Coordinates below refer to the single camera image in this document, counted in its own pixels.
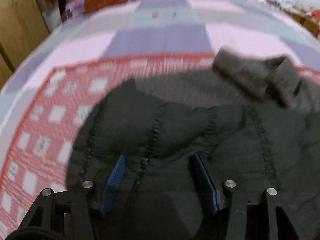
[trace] bed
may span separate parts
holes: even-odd
[[[287,55],[320,84],[320,43],[252,0],[131,1],[59,26],[1,91],[0,239],[42,189],[65,190],[73,140],[106,93],[130,77],[209,68],[222,47]]]

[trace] jacket seam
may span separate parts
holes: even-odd
[[[266,130],[262,126],[261,119],[255,106],[247,106],[248,113],[253,121],[255,130],[257,131],[258,139],[262,149],[262,156],[264,160],[264,172],[268,177],[271,185],[276,185],[277,190],[280,189],[280,182],[277,177],[277,170],[275,167],[275,161],[273,158],[273,152],[270,147],[270,142],[267,138]]]

